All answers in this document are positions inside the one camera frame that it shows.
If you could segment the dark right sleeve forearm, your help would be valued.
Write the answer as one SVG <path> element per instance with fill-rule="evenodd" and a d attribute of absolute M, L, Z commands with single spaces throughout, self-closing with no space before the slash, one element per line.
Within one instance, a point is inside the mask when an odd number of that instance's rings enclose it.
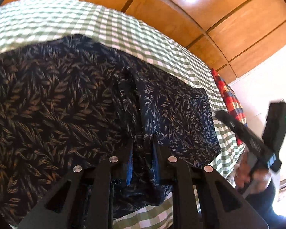
<path fill-rule="evenodd" d="M 286 228 L 286 217 L 277 215 L 273 209 L 274 198 L 275 185 L 271 181 L 265 191 L 250 194 L 246 200 L 267 222 L 269 228 Z"/>

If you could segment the right hand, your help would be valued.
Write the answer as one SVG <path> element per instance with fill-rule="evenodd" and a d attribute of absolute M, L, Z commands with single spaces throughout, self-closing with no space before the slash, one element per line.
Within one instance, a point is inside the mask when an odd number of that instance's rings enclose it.
<path fill-rule="evenodd" d="M 246 184 L 253 181 L 255 183 L 252 185 L 249 194 L 261 193 L 270 184 L 272 175 L 266 168 L 259 168 L 251 174 L 251 168 L 247 160 L 248 154 L 249 152 L 245 152 L 241 155 L 239 166 L 235 170 L 234 182 L 237 188 L 243 189 Z"/>

